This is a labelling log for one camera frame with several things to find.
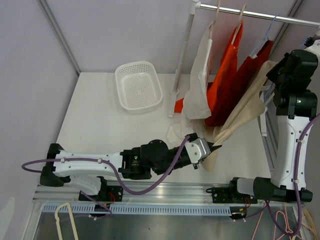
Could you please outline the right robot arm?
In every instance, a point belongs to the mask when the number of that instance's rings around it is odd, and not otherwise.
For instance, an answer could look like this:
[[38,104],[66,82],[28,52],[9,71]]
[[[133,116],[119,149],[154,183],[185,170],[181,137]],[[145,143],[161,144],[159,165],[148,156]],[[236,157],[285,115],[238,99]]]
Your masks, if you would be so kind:
[[276,165],[270,178],[232,179],[227,196],[240,202],[246,195],[257,200],[309,203],[313,193],[306,189],[305,161],[308,135],[317,114],[317,95],[308,90],[318,68],[320,37],[309,37],[305,49],[286,53],[267,74],[274,83],[273,103],[278,122]]

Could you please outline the beige t shirt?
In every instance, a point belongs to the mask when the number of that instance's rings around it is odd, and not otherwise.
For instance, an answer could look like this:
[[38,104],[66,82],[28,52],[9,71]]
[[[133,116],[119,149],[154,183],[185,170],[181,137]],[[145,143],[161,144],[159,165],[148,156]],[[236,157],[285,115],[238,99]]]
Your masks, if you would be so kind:
[[206,126],[201,130],[204,138],[214,146],[223,145],[241,126],[252,121],[265,112],[265,104],[260,99],[260,92],[268,78],[266,74],[276,66],[275,61],[267,60],[262,64],[243,97],[230,113],[226,122],[221,126]]

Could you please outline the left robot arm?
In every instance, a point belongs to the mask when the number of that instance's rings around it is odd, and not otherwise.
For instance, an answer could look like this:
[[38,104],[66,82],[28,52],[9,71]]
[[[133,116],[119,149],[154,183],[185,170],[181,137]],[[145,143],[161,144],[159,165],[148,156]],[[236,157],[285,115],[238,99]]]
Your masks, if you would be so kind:
[[40,173],[40,184],[47,187],[74,188],[101,201],[107,197],[108,188],[103,185],[104,176],[123,179],[150,180],[152,174],[159,176],[158,186],[172,171],[193,166],[199,167],[220,145],[191,133],[181,146],[169,148],[160,139],[151,140],[132,149],[110,154],[79,154],[68,152],[58,143],[52,143],[47,152],[47,163]]

